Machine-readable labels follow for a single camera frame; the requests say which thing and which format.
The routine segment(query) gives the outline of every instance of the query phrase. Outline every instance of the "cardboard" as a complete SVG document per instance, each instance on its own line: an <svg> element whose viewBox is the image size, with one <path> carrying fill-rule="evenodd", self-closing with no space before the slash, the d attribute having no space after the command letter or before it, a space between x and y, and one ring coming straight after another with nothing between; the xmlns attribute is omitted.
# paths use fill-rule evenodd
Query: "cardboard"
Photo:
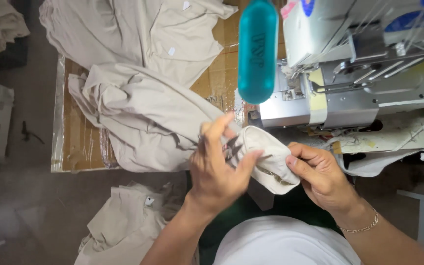
<svg viewBox="0 0 424 265"><path fill-rule="evenodd" d="M213 29L215 39L224 47L220 55L209 68L197 79L191 90L207 99L222 111L235 110L237 122L247 125L248 111L255 110L254 105L245 104L239 98L237 89L239 24L242 11L250 0L225 0L224 3L238 6L239 11L229 19L217 21ZM285 0L276 1L279 14ZM279 15L278 59L286 58L282 19ZM107 136L107 131L94 127L82 114L76 102L68 92L68 75L88 73L72 60L65 60L63 86L63 137L55 137L52 156L52 172L78 172L116 168L114 152Z"/></svg>

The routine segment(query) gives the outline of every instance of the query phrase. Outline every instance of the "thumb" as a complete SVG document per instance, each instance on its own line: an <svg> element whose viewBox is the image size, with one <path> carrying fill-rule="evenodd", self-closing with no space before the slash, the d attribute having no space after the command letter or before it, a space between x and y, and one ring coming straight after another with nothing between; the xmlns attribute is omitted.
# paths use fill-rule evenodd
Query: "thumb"
<svg viewBox="0 0 424 265"><path fill-rule="evenodd" d="M313 183L316 177L315 170L306 162L296 158L293 155L286 157L286 165L292 172L300 176L301 178Z"/></svg>
<svg viewBox="0 0 424 265"><path fill-rule="evenodd" d="M243 159L237 166L235 174L239 177L250 177L251 172L253 171L254 166L258 161L258 158L263 154L263 150L255 150L253 152L247 153L243 156Z"/></svg>

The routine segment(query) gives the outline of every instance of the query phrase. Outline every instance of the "blue bottle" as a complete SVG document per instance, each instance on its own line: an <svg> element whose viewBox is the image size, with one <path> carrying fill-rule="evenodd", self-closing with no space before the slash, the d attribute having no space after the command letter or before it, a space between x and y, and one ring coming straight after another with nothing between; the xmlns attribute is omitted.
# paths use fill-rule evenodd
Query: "blue bottle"
<svg viewBox="0 0 424 265"><path fill-rule="evenodd" d="M241 16L238 91L250 104L260 104L273 93L278 22L278 13L271 0L251 0Z"/></svg>

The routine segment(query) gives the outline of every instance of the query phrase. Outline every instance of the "bracelet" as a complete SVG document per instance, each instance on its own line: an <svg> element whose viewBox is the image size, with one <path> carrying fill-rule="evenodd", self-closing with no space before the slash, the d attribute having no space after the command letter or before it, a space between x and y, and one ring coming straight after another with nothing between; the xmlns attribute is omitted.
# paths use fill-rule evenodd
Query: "bracelet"
<svg viewBox="0 0 424 265"><path fill-rule="evenodd" d="M379 214L377 213L377 211L376 211L374 208L373 208L373 210L374 210L374 212L375 212L375 217L374 217L374 222L372 222L372 224L371 224L370 226L365 227L365 228L363 228L363 229L357 229L357 230L347 230L347 229L341 228L341 227L339 227L339 226L338 226L338 228L339 228L341 231L348 232L348 233L359 233L359 232L362 232L362 231L370 230L370 229L371 229L371 228L373 228L373 227L377 224L377 222L379 221Z"/></svg>

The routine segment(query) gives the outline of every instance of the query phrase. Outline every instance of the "paper tag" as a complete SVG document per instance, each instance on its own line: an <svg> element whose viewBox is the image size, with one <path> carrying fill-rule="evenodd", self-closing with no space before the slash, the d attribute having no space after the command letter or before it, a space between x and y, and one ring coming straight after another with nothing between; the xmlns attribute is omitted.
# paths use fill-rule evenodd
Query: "paper tag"
<svg viewBox="0 0 424 265"><path fill-rule="evenodd" d="M170 55L170 56L173 56L173 54L174 54L174 52L176 51L176 49L174 48L174 47L171 47L170 48L170 51L168 51L168 54Z"/></svg>
<svg viewBox="0 0 424 265"><path fill-rule="evenodd" d="M155 201L155 199L154 198L152 198L152 197L147 197L146 198L146 200L145 200L145 205L146 206L150 206L153 202Z"/></svg>
<svg viewBox="0 0 424 265"><path fill-rule="evenodd" d="M184 3L183 3L183 10L186 10L190 6L191 6L191 3L189 3L189 1L184 1Z"/></svg>

